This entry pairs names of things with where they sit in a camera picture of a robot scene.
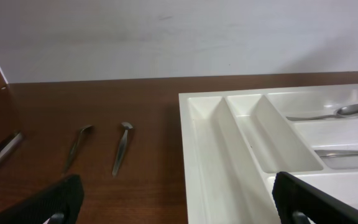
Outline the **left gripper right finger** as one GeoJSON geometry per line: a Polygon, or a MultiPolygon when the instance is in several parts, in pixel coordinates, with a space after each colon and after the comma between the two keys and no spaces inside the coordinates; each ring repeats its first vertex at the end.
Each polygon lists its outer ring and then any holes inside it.
{"type": "Polygon", "coordinates": [[[275,176],[272,196],[280,221],[358,224],[358,209],[287,173],[275,176]]]}

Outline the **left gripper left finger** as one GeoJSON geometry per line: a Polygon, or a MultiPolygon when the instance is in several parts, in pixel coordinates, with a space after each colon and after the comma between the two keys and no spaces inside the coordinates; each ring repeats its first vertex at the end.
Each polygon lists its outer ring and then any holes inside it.
{"type": "Polygon", "coordinates": [[[79,175],[68,175],[31,197],[0,212],[0,223],[75,224],[85,193],[79,175]]]}

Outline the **steel fork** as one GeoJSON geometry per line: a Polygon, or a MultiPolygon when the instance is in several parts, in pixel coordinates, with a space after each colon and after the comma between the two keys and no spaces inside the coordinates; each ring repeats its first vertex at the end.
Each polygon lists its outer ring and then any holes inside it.
{"type": "Polygon", "coordinates": [[[317,153],[320,158],[358,156],[358,151],[348,150],[315,150],[315,153],[317,153]]]}

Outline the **steel spoon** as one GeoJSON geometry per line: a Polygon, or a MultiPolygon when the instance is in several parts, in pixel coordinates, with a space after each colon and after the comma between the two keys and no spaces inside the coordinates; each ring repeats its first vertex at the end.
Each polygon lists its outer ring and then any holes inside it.
{"type": "Polygon", "coordinates": [[[287,116],[287,119],[290,121],[311,121],[328,118],[358,118],[358,104],[344,106],[336,110],[333,114],[329,115],[322,115],[311,118],[296,118],[287,116]]]}

